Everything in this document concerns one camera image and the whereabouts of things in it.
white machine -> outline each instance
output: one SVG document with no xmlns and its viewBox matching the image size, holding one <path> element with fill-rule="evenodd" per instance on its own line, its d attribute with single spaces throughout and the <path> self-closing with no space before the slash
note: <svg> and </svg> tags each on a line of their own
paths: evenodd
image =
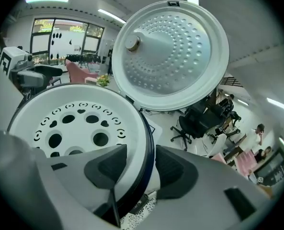
<svg viewBox="0 0 284 230">
<path fill-rule="evenodd" d="M 140 112 L 201 100 L 224 76 L 228 59 L 226 33 L 204 8 L 185 1 L 143 8 L 114 45 L 121 94 L 61 84 L 30 99 L 8 134 L 0 133 L 0 162 L 10 153 L 0 167 L 0 190 L 38 229 L 108 230 L 142 197 L 155 166 L 158 204 L 137 229 L 239 224 L 245 218 L 239 202 L 250 206 L 250 215 L 266 196 L 222 163 L 156 144 Z"/>
<path fill-rule="evenodd" d="M 52 76 L 62 70 L 47 65 L 33 65 L 32 54 L 17 47 L 5 47 L 0 56 L 0 67 L 11 82 L 22 92 L 24 100 L 45 89 Z"/>
</svg>

woman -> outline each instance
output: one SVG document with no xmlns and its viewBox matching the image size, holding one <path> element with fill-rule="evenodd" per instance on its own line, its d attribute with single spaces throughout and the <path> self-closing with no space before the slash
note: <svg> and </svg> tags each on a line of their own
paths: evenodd
<svg viewBox="0 0 284 230">
<path fill-rule="evenodd" d="M 271 150 L 272 150 L 271 147 L 267 147 L 265 150 L 259 149 L 259 151 L 255 154 L 255 159 L 256 159 L 257 163 L 264 160 L 266 158 L 267 154 L 269 154 L 271 152 Z"/>
</svg>

rice cooker lid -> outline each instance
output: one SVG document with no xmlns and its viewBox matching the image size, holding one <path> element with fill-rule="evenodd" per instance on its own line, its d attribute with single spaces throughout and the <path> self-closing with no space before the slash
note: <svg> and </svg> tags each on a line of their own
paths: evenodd
<svg viewBox="0 0 284 230">
<path fill-rule="evenodd" d="M 169 111 L 207 96 L 228 61 L 226 33 L 210 12 L 186 1 L 161 1 L 124 24 L 112 67 L 123 95 L 142 108 Z"/>
</svg>

window frame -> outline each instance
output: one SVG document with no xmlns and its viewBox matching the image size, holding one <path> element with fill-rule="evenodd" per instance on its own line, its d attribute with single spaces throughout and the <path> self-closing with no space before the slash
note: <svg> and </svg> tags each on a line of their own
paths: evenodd
<svg viewBox="0 0 284 230">
<path fill-rule="evenodd" d="M 53 21 L 53 24 L 52 24 L 51 32 L 42 32 L 42 33 L 37 32 L 37 33 L 33 33 L 34 23 L 35 23 L 36 20 L 54 20 L 54 21 Z M 102 27 L 102 26 L 99 26 L 99 25 L 96 25 L 96 24 L 93 24 L 93 23 L 85 22 L 85 21 L 72 20 L 72 19 L 68 19 L 68 18 L 46 17 L 46 18 L 34 18 L 33 26 L 32 26 L 32 31 L 31 31 L 31 38 L 30 38 L 30 53 L 31 53 L 32 55 L 40 55 L 40 54 L 48 53 L 48 64 L 50 65 L 50 41 L 51 41 L 51 37 L 52 37 L 52 33 L 53 33 L 53 29 L 54 29 L 55 21 L 56 21 L 56 20 L 68 20 L 68 21 L 86 23 L 88 26 L 87 26 L 87 29 L 86 29 L 85 32 L 84 32 L 84 38 L 83 38 L 83 42 L 82 42 L 82 47 L 81 47 L 80 55 L 82 55 L 83 53 L 93 53 L 93 54 L 98 53 L 98 50 L 99 50 L 99 47 L 100 47 L 100 44 L 101 44 L 101 39 L 102 39 L 104 30 L 105 30 L 105 27 Z M 96 37 L 96 36 L 92 36 L 92 35 L 87 35 L 87 30 L 88 30 L 88 28 L 89 28 L 89 25 L 94 25 L 94 26 L 97 26 L 97 27 L 102 28 L 102 36 L 101 36 L 101 37 Z M 32 53 L 33 36 L 39 36 L 39 35 L 49 35 L 48 50 L 46 50 L 46 51 L 40 51 L 40 52 L 36 52 L 36 53 Z M 96 51 L 84 50 L 86 37 L 92 37 L 92 38 L 98 39 L 98 44 L 97 44 Z"/>
</svg>

pink chair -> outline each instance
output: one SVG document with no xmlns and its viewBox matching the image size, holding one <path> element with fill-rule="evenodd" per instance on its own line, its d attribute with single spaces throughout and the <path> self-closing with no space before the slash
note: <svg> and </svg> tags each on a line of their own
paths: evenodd
<svg viewBox="0 0 284 230">
<path fill-rule="evenodd" d="M 91 78 L 98 77 L 98 73 L 90 73 L 87 69 L 81 69 L 74 62 L 71 62 L 70 60 L 66 60 L 65 65 L 69 73 L 70 82 L 72 83 L 84 83 L 85 78 L 87 77 Z"/>
</svg>

